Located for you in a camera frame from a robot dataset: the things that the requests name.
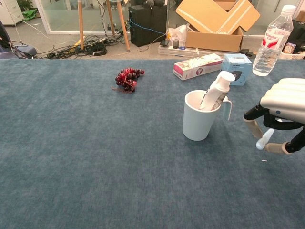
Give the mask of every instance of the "bottle cap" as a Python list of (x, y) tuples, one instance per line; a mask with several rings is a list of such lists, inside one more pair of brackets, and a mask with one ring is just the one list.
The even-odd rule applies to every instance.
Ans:
[(230, 86), (230, 82), (233, 82), (235, 80), (235, 76), (227, 71), (221, 71), (219, 73), (219, 78), (217, 81), (217, 87), (220, 90), (228, 90), (229, 86)]
[(282, 13), (294, 14), (296, 7), (294, 5), (284, 5), (282, 8)]

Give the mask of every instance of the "white cabinet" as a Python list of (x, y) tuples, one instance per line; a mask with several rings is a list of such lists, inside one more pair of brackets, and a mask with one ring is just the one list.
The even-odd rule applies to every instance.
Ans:
[(23, 20), (16, 0), (0, 0), (0, 20), (4, 25), (14, 25)]

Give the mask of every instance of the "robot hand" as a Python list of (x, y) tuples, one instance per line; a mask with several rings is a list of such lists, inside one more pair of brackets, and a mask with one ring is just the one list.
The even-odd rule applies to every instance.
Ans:
[(256, 138), (263, 132), (256, 119), (264, 116), (264, 125), (277, 130), (302, 128), (290, 142), (268, 143), (264, 150), (277, 154), (291, 154), (305, 146), (305, 79), (282, 79), (273, 85), (259, 104), (244, 114), (244, 121)]

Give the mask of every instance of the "white spray bottle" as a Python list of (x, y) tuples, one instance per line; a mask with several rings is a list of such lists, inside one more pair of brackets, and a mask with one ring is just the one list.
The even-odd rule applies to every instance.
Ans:
[(199, 110), (212, 111), (219, 107), (230, 90), (230, 82), (234, 80), (235, 76), (233, 74), (221, 71), (204, 94)]

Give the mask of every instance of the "water bottle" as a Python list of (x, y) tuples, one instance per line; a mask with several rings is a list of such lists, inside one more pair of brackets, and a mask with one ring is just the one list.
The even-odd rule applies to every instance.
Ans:
[(261, 48), (258, 50), (253, 63), (252, 71), (258, 76), (267, 76), (275, 66), (275, 63), (294, 28), (292, 15), (295, 6), (285, 5), (281, 15), (271, 22), (263, 38)]

